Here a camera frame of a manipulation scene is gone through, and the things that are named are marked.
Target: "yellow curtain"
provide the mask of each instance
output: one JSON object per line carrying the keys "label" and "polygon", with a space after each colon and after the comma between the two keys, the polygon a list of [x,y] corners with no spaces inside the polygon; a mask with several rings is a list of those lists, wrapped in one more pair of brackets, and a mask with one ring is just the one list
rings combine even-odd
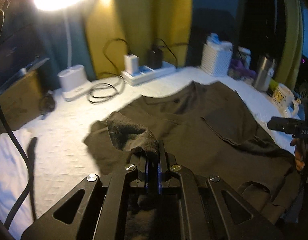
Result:
{"label": "yellow curtain", "polygon": [[294,89],[303,49],[303,23],[300,0],[284,0],[286,41],[275,81]]}
{"label": "yellow curtain", "polygon": [[[113,72],[113,66],[104,57],[104,44],[113,38],[128,41],[133,54],[146,63],[147,50],[155,38],[167,44],[188,42],[192,18],[192,0],[97,0],[86,19],[86,37],[95,73]],[[187,47],[174,47],[172,51],[179,65],[184,65]],[[164,51],[164,58],[175,63],[173,56]],[[115,42],[108,48],[109,58],[124,70],[123,42]]]}

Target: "white fabric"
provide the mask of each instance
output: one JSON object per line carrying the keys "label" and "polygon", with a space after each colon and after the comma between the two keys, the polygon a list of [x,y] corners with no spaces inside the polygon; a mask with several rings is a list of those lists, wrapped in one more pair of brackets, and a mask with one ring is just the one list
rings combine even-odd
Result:
{"label": "white fabric", "polygon": [[67,102],[62,98],[61,91],[57,90],[55,111],[44,120],[37,118],[25,125],[38,137],[34,171],[37,216],[40,217],[49,210],[88,174],[100,174],[82,142],[95,120],[105,119],[111,112],[123,108],[140,95],[166,97],[181,90],[191,81],[210,84],[217,80],[238,92],[257,121],[280,147],[294,152],[294,147],[290,146],[291,136],[266,128],[266,123],[272,116],[280,116],[266,95],[244,82],[227,76],[215,78],[199,68],[182,68],[174,74],[135,87],[126,85],[122,94],[100,105],[90,104],[85,96]]}
{"label": "white fabric", "polygon": [[[26,151],[32,134],[26,129],[14,131]],[[0,220],[5,219],[28,181],[26,164],[7,133],[0,135]],[[16,213],[9,232],[19,240],[23,231],[33,223],[29,196]]]}

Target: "mug handle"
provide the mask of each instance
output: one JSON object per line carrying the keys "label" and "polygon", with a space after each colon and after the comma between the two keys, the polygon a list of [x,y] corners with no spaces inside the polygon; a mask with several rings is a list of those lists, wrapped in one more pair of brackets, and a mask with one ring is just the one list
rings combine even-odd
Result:
{"label": "mug handle", "polygon": [[299,112],[299,103],[293,99],[294,111],[291,113],[292,117],[295,117]]}

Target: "triangular cutout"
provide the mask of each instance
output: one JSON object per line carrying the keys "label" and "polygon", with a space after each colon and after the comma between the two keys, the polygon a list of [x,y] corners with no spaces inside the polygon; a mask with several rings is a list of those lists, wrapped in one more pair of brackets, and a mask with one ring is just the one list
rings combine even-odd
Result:
{"label": "triangular cutout", "polygon": [[59,209],[57,209],[53,217],[66,224],[71,224],[74,220],[78,207],[84,197],[85,190],[80,189],[70,197]]}
{"label": "triangular cutout", "polygon": [[238,225],[252,218],[252,215],[242,207],[227,191],[222,191],[222,196],[231,214],[234,224]]}

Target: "desk lamp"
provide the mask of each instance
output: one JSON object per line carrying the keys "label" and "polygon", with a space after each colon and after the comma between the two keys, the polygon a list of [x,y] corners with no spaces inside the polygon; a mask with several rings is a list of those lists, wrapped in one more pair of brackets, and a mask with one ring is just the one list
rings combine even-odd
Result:
{"label": "desk lamp", "polygon": [[63,90],[63,97],[72,101],[87,93],[91,82],[87,80],[84,66],[72,66],[72,41],[66,8],[83,0],[34,0],[36,7],[44,11],[63,10],[64,24],[67,40],[67,69],[58,73],[58,78]]}

